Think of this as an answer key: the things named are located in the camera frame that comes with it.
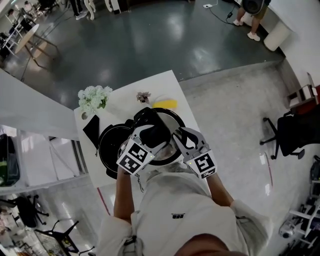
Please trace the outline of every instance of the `brown shorts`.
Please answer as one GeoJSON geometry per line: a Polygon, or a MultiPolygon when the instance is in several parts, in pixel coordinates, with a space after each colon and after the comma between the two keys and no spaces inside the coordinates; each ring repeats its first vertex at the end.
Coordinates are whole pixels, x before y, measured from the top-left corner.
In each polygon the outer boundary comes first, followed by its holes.
{"type": "Polygon", "coordinates": [[[258,20],[262,20],[266,15],[267,10],[268,10],[268,5],[263,4],[261,11],[253,16],[256,17],[258,20]]]}

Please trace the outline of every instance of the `forearm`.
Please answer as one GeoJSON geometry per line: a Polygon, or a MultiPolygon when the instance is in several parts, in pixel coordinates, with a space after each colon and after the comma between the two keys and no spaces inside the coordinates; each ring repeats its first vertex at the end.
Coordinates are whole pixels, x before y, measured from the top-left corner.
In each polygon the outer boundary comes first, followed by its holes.
{"type": "Polygon", "coordinates": [[[230,207],[234,199],[222,184],[218,174],[215,173],[209,176],[206,181],[208,182],[212,200],[219,206],[230,207]]]}
{"type": "Polygon", "coordinates": [[[131,214],[135,211],[131,189],[131,176],[118,168],[114,200],[114,216],[131,224],[131,214]]]}

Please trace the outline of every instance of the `hair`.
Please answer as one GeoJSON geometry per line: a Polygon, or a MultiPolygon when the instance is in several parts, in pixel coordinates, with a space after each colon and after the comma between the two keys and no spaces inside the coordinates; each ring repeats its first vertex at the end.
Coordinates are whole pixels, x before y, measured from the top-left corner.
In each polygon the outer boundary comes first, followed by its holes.
{"type": "Polygon", "coordinates": [[[8,10],[8,15],[12,14],[14,12],[14,9],[8,10]]]}

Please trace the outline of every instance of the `yellow object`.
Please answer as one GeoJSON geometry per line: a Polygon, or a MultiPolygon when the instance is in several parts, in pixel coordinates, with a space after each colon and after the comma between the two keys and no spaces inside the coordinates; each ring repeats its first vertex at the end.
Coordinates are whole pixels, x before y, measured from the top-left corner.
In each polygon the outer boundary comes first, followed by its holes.
{"type": "Polygon", "coordinates": [[[155,102],[153,108],[174,109],[178,106],[178,102],[175,99],[163,100],[155,102]]]}

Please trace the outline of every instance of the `mannequin leg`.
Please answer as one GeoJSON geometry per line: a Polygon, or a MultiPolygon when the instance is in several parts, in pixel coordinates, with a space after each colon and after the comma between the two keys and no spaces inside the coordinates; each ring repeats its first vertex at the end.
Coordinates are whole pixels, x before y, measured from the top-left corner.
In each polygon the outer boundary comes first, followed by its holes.
{"type": "Polygon", "coordinates": [[[96,13],[96,6],[95,6],[95,3],[94,3],[94,0],[89,0],[89,4],[92,7],[93,12],[96,13]]]}
{"type": "Polygon", "coordinates": [[[89,4],[89,0],[84,0],[84,5],[88,9],[89,13],[91,14],[90,19],[93,21],[95,19],[95,15],[94,15],[94,12],[89,4]]]}
{"type": "Polygon", "coordinates": [[[111,12],[112,12],[112,8],[111,8],[111,6],[110,6],[109,0],[104,0],[104,1],[105,1],[106,8],[107,8],[108,11],[111,13],[111,12]]]}

